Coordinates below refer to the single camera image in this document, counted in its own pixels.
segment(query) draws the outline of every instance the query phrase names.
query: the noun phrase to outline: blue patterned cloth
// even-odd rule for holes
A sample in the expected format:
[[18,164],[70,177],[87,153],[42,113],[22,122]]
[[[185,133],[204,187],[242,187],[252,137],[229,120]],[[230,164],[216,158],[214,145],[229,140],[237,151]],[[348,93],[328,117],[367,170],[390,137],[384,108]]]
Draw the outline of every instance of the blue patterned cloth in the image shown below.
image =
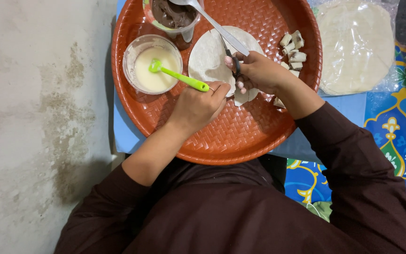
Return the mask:
[[[396,45],[398,92],[368,93],[364,127],[406,181],[406,47]],[[289,159],[286,195],[299,202],[330,201],[331,190],[321,174],[325,167],[313,162]]]

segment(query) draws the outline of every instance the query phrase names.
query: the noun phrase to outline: blue tablecloth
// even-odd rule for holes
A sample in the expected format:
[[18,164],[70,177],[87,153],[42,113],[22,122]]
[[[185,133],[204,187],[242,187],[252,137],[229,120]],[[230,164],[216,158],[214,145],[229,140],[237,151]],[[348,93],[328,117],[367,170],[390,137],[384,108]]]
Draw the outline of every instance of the blue tablecloth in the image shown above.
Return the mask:
[[[117,18],[125,2],[126,0],[118,1]],[[363,126],[364,112],[366,108],[366,93],[324,97],[324,99],[336,107],[353,123],[361,127]],[[132,123],[131,119],[123,109],[116,92],[114,93],[114,134],[116,138],[116,148],[119,152],[131,154],[145,141],[145,136]],[[319,159],[312,151],[309,142],[299,129],[270,153],[285,158],[319,162]]]

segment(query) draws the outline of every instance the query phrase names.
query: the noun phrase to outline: white wall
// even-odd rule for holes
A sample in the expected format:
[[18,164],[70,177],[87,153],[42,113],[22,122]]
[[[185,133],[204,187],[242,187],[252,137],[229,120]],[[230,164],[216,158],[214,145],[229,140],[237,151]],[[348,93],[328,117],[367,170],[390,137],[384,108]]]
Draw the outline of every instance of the white wall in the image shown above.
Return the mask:
[[52,253],[110,171],[115,14],[116,0],[0,0],[2,254]]

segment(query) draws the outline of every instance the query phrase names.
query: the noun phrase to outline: sleeve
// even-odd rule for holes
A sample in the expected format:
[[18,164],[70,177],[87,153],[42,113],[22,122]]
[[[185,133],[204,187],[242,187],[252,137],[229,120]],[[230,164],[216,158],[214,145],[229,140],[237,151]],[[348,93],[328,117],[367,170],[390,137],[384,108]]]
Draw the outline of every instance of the sleeve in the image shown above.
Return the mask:
[[98,253],[103,248],[104,253],[110,253],[108,249],[121,253],[127,246],[125,220],[148,190],[119,165],[72,212],[55,253]]
[[330,222],[372,253],[406,253],[406,187],[371,133],[329,103],[296,120],[326,166]]

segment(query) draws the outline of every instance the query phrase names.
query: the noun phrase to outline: spoon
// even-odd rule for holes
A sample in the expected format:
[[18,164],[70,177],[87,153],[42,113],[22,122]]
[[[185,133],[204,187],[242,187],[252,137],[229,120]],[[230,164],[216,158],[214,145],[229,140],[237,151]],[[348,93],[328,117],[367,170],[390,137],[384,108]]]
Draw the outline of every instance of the spoon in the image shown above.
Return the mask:
[[170,2],[177,4],[177,5],[190,5],[194,7],[198,12],[200,12],[211,24],[214,28],[222,35],[223,38],[228,41],[237,51],[239,51],[242,55],[248,56],[249,50],[244,47],[234,36],[232,36],[229,32],[223,29],[215,20],[213,20],[200,6],[197,0],[170,0]]
[[201,82],[200,80],[196,80],[193,78],[189,78],[187,76],[184,76],[182,74],[176,73],[174,71],[171,71],[169,69],[166,69],[162,67],[161,61],[157,59],[153,59],[151,61],[150,66],[148,67],[148,70],[153,73],[157,73],[159,71],[164,72],[167,75],[170,75],[178,80],[183,81],[184,83],[192,86],[193,88],[202,91],[202,92],[207,92],[209,90],[209,85],[206,83]]

